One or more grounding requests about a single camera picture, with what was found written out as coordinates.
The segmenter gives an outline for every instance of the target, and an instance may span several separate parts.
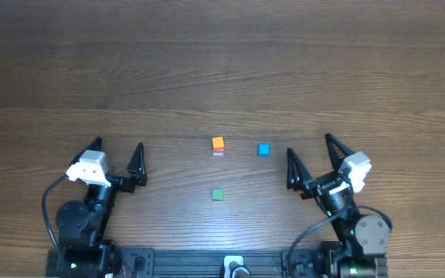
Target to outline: wooden tabletop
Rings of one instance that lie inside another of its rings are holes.
[[[42,194],[96,136],[115,174],[145,145],[119,245],[285,249],[324,219],[285,150],[325,174],[327,132],[372,159],[355,200],[394,221],[390,276],[445,277],[445,1],[0,1],[0,275],[44,274]],[[86,190],[51,193],[53,224]]]

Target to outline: small block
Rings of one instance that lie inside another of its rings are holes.
[[[259,144],[259,156],[268,157],[270,154],[270,145],[269,144]]]
[[[223,137],[214,137],[212,139],[212,146],[214,147],[214,151],[224,150],[224,139],[223,139]]]
[[[212,190],[212,200],[213,201],[222,201],[224,199],[224,190],[222,189],[213,189]]]

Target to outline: black cable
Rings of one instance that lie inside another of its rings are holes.
[[[291,264],[291,257],[293,255],[293,251],[294,251],[295,247],[305,237],[309,236],[311,233],[320,229],[323,225],[333,222],[334,220],[339,218],[339,216],[341,216],[344,212],[346,212],[349,209],[350,205],[352,205],[352,203],[353,203],[353,195],[354,195],[353,187],[351,185],[350,185],[350,195],[351,195],[351,198],[349,199],[348,204],[345,205],[343,208],[341,208],[338,213],[336,213],[335,215],[329,217],[328,219],[325,219],[324,221],[319,222],[319,223],[313,225],[312,227],[308,228],[307,230],[305,230],[305,232],[302,232],[301,235],[299,235],[294,240],[293,244],[291,245],[291,247],[287,253],[287,268],[288,268],[288,272],[289,272],[289,274],[291,274],[292,278],[295,278],[295,277],[294,277],[294,268],[292,267],[292,264]]]
[[[62,175],[60,178],[58,178],[55,182],[53,182],[47,189],[46,192],[44,192],[44,195],[42,196],[42,214],[44,215],[44,223],[46,224],[47,232],[49,233],[49,236],[51,237],[51,241],[53,241],[54,247],[56,247],[56,252],[58,253],[58,257],[63,262],[63,265],[65,263],[65,256],[61,252],[61,249],[59,249],[58,242],[56,241],[56,237],[54,236],[53,229],[51,229],[51,223],[49,222],[49,217],[47,215],[47,208],[46,208],[46,202],[47,202],[47,196],[49,193],[61,182],[66,178],[66,174]],[[66,274],[68,277],[73,278],[73,274],[71,273],[71,270],[65,266]]]
[[[368,209],[369,211],[376,212],[378,215],[380,215],[380,217],[382,217],[382,219],[384,219],[384,221],[386,221],[386,224],[389,227],[389,231],[392,231],[392,220],[390,217],[387,216],[387,214],[385,214],[384,212],[381,212],[377,208],[369,207],[366,205],[357,205],[356,207],[358,209]]]

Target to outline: wooden table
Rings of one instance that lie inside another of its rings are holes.
[[[0,275],[44,274],[42,194],[98,135],[115,174],[146,148],[118,244],[287,248],[324,216],[285,150],[322,175],[327,132],[372,159],[355,200],[394,221],[391,277],[445,277],[445,1],[0,1]],[[86,190],[52,192],[52,222]]]

